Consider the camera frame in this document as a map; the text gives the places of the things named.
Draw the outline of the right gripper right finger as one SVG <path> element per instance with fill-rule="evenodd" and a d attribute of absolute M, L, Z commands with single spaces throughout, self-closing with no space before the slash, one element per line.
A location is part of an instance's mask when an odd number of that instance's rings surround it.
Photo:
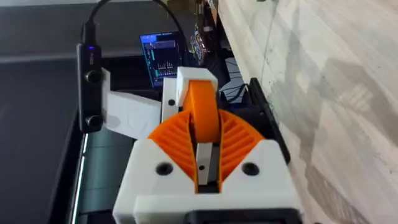
<path fill-rule="evenodd" d="M 300 205 L 279 144 L 240 117 L 219 110 L 220 205 Z"/>

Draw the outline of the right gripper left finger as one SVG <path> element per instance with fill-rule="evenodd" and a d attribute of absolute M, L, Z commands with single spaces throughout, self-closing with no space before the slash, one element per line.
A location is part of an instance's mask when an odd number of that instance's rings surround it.
<path fill-rule="evenodd" d="M 113 208 L 116 223 L 183 223 L 197 192 L 190 113 L 179 112 L 134 143 Z"/>

